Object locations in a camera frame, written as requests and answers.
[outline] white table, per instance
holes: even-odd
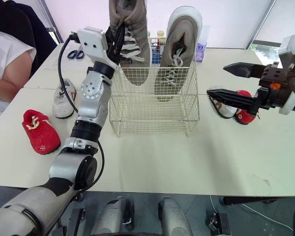
[[[75,115],[53,117],[53,95],[53,89],[24,88],[0,117],[0,185],[31,187],[47,181],[59,150],[34,152],[21,123],[27,109],[38,110],[49,116],[63,143]],[[244,126],[220,118],[206,95],[199,95],[199,104],[201,120],[191,137],[171,133],[117,138],[107,120],[100,136],[105,169],[90,190],[295,196],[295,113],[261,110],[261,120]],[[100,161],[100,154],[95,157]]]
[[[35,75],[25,84],[30,89],[55,89],[59,85],[58,56],[62,44],[59,44],[50,56],[45,60]],[[66,56],[79,45],[71,43],[67,46],[62,56],[61,72],[64,78],[68,78],[74,84],[76,90],[81,89],[81,83],[86,77],[89,66],[93,66],[90,59],[68,59]],[[211,86],[224,86],[230,90],[248,90],[255,94],[259,88],[259,80],[255,78],[241,78],[223,70],[223,67],[236,62],[248,62],[261,64],[255,52],[242,49],[213,49],[207,48],[202,63],[197,62],[198,91],[206,94]]]

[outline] gray sneaker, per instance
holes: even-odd
[[[121,61],[120,65],[131,83],[141,85],[147,80],[151,65],[146,3],[144,0],[109,0],[109,16],[114,37],[117,27],[125,23],[124,45],[120,54],[131,62]]]
[[[156,95],[178,94],[188,74],[202,29],[200,12],[190,6],[176,8],[167,26],[167,40],[154,84]],[[172,96],[160,96],[158,100],[169,101]]]

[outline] blue scissors handle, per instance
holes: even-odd
[[[82,59],[84,57],[84,52],[82,50],[78,50],[76,52],[75,58],[76,59]]]
[[[67,55],[67,58],[69,58],[69,59],[74,59],[76,53],[77,53],[77,50],[73,50],[73,51],[71,51],[71,52]]]
[[[67,58],[69,59],[82,59],[84,58],[84,52],[82,50],[73,50],[68,55]]]

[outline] wire basket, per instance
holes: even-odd
[[[120,67],[114,74],[109,120],[118,137],[170,131],[188,135],[200,120],[194,59],[190,67],[160,67],[162,47],[157,38],[151,45],[151,67]],[[179,79],[173,81],[173,75]]]

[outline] red shoe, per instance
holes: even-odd
[[[60,138],[48,121],[48,116],[27,110],[22,122],[33,149],[39,154],[48,154],[60,147]]]
[[[239,95],[251,97],[251,94],[245,90],[238,90],[237,93]],[[235,114],[235,119],[240,124],[249,124],[255,119],[255,117],[249,114],[246,110],[238,109]]]

